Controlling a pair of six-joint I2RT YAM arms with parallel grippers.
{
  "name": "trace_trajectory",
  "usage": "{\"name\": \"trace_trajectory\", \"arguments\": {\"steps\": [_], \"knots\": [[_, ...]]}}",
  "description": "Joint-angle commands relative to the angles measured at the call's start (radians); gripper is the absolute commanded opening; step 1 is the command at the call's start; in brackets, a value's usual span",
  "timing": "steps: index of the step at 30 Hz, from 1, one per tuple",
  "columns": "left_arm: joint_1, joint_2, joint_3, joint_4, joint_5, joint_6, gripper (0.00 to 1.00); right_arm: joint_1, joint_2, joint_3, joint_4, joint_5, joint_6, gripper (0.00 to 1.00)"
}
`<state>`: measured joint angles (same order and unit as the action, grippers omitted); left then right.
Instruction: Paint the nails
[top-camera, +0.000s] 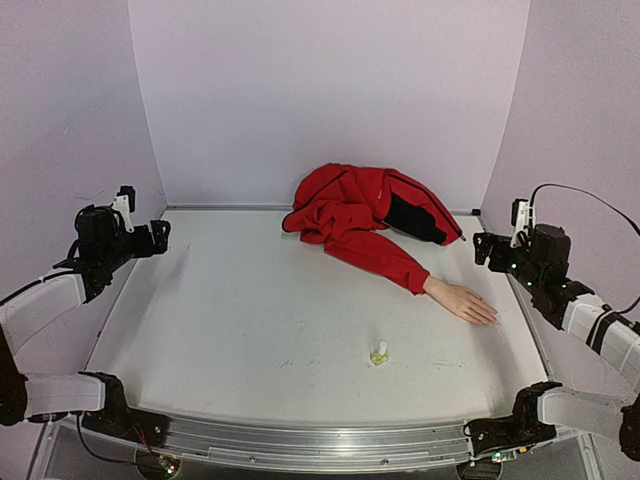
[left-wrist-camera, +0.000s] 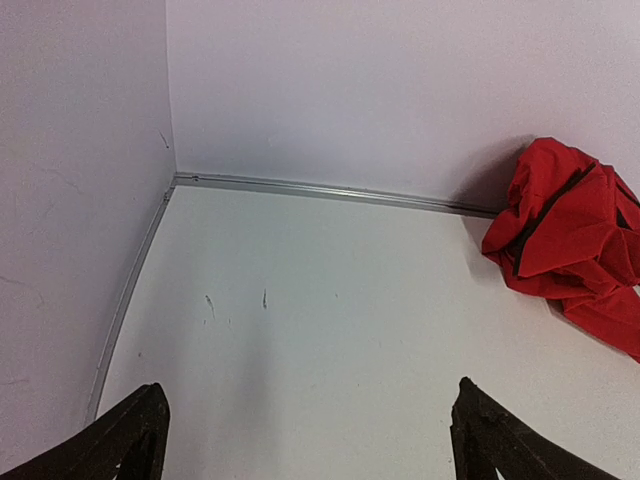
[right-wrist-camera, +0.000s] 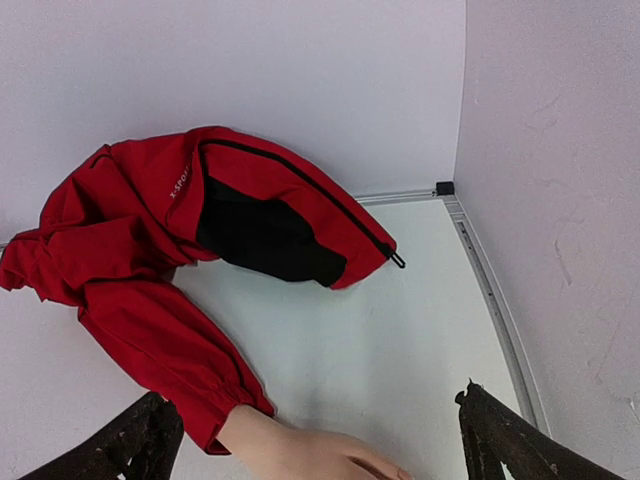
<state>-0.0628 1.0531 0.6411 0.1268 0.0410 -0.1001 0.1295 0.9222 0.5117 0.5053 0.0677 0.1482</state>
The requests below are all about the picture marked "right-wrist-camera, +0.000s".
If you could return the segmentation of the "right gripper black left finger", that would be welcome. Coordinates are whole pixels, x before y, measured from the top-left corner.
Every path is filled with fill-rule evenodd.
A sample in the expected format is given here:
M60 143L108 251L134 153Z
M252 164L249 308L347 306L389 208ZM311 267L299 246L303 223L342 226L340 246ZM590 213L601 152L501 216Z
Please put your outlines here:
M168 479L183 437L176 406L148 392L85 442L22 479Z

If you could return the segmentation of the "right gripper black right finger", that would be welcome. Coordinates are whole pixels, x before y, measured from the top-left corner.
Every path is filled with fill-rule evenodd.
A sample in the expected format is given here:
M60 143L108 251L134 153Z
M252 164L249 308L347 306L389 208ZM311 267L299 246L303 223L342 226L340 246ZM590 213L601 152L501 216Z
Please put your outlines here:
M619 477L544 435L479 384L469 382L455 402L470 479Z

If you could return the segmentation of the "mannequin hand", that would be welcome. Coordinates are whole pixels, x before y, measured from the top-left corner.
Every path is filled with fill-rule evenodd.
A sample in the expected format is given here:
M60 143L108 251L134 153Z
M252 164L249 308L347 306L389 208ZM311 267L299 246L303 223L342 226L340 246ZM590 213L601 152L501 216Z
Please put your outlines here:
M248 406L235 407L217 440L258 479L410 479L361 440L294 428Z

